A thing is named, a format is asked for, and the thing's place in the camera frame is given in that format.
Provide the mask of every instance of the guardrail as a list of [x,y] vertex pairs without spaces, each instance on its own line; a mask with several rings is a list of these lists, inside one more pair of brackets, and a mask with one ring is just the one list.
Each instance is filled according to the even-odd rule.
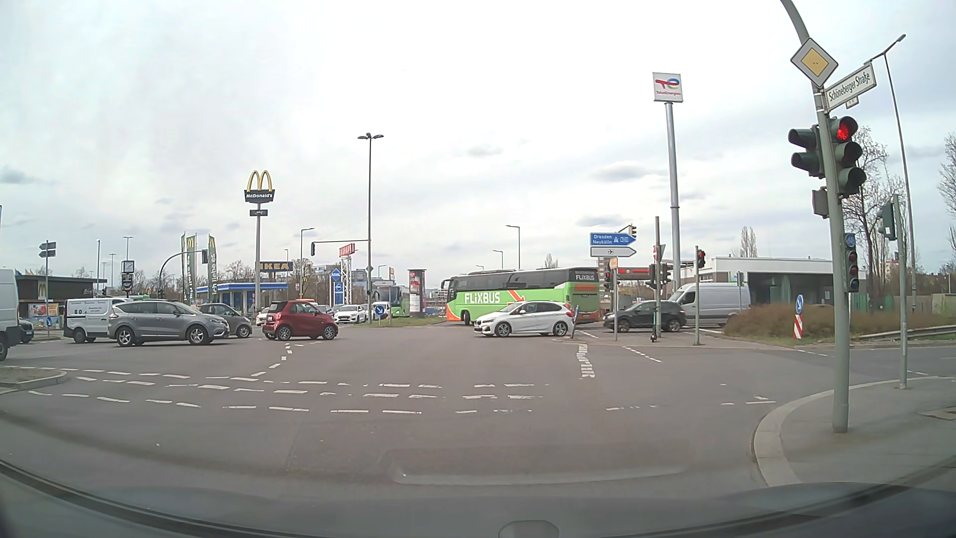
[[[906,336],[908,338],[916,338],[920,336],[939,336],[941,334],[956,334],[956,325],[939,325],[939,326],[929,326],[924,328],[911,328],[906,330]],[[863,334],[854,338],[854,340],[899,340],[900,332],[898,330],[891,330],[889,332],[878,332],[876,334]]]

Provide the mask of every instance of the white car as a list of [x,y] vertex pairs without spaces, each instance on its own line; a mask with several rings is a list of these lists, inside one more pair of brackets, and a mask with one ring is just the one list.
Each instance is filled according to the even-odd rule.
[[364,304],[346,304],[336,312],[338,324],[363,324],[368,321]]
[[474,330],[485,336],[564,336],[574,326],[574,315],[566,305],[556,301],[522,301],[479,317]]

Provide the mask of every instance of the dark gray car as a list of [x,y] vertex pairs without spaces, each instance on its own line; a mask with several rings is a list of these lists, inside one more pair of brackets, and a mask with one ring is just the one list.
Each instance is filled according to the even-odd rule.
[[249,321],[249,318],[236,312],[226,303],[200,304],[199,311],[224,318],[229,323],[229,334],[234,334],[239,338],[249,338],[252,334],[252,322]]
[[160,340],[208,344],[212,339],[225,338],[229,333],[225,319],[170,301],[114,304],[108,317],[107,336],[122,347],[142,346]]

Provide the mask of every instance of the car wheel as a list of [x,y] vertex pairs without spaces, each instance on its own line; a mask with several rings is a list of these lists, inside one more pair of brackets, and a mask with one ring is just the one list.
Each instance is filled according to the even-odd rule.
[[132,346],[135,339],[136,336],[133,334],[133,329],[128,326],[122,326],[117,329],[117,344],[119,344],[120,347]]
[[192,346],[208,344],[209,333],[206,332],[206,328],[202,325],[193,325],[185,332],[185,338]]

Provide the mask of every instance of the flixbus coach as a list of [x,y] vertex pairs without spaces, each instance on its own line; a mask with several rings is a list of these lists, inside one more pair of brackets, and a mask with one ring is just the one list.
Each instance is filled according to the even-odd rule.
[[475,271],[442,280],[442,289],[447,292],[448,320],[465,325],[518,301],[558,301],[571,310],[578,306],[579,324],[600,319],[595,267]]

